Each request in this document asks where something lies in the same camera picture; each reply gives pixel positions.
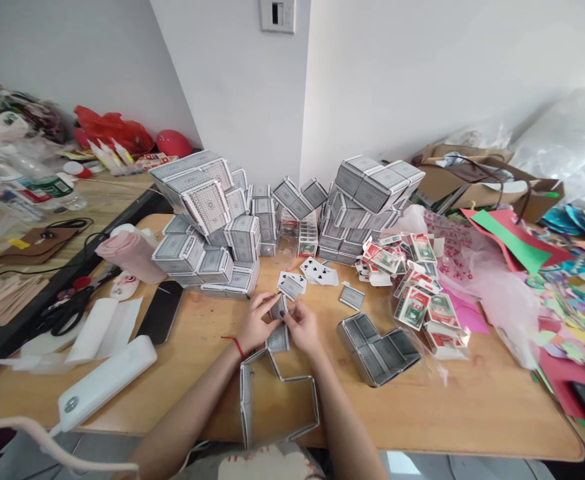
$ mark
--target gray floor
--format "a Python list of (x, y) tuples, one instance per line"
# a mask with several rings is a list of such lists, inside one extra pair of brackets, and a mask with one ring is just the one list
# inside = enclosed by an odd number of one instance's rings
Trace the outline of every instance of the gray floor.
[[(74, 456), (92, 461), (125, 461), (141, 441), (139, 437), (62, 433), (55, 440)], [(426, 455), (380, 452), (392, 480), (554, 480), (539, 461), (493, 457)], [(88, 473), (83, 480), (106, 480), (108, 473)], [(19, 432), (0, 458), (0, 480), (74, 480), (66, 468), (42, 453)]]

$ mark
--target person's left hand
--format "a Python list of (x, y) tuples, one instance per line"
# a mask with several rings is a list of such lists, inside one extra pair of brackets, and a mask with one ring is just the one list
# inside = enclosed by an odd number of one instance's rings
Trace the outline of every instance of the person's left hand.
[(243, 321), (237, 340), (241, 345), (241, 350), (247, 352), (254, 350), (261, 345), (270, 336), (276, 327), (281, 325), (281, 320), (273, 320), (266, 323), (261, 318), (277, 303), (282, 293), (273, 294), (263, 292), (257, 295), (250, 302), (250, 309), (247, 317)]

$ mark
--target pink fabric roll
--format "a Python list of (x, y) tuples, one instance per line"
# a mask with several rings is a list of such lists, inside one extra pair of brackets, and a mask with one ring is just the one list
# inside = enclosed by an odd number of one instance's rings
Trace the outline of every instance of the pink fabric roll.
[(122, 231), (100, 244), (95, 252), (142, 282), (159, 283), (167, 278), (167, 273), (152, 261), (154, 248), (138, 233)]

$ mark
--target white wall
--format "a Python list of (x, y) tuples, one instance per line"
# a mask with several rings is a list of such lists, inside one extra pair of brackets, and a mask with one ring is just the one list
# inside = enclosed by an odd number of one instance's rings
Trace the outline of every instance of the white wall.
[(302, 181), (585, 85), (585, 0), (315, 0), (310, 25)]
[(0, 83), (201, 145), (148, 0), (0, 0)]
[(295, 35), (264, 33), (257, 0), (151, 0), (206, 148), (249, 183), (300, 172), (310, 0)]

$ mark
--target forearm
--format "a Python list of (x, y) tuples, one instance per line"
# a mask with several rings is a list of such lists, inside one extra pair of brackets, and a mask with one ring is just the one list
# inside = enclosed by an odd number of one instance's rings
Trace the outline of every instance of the forearm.
[(338, 480), (387, 479), (388, 473), (372, 443), (366, 426), (350, 399), (323, 348), (310, 355), (321, 397), (322, 417)]
[(129, 461), (139, 464), (143, 480), (175, 475), (237, 369), (241, 355), (230, 343), (195, 385), (143, 438)]

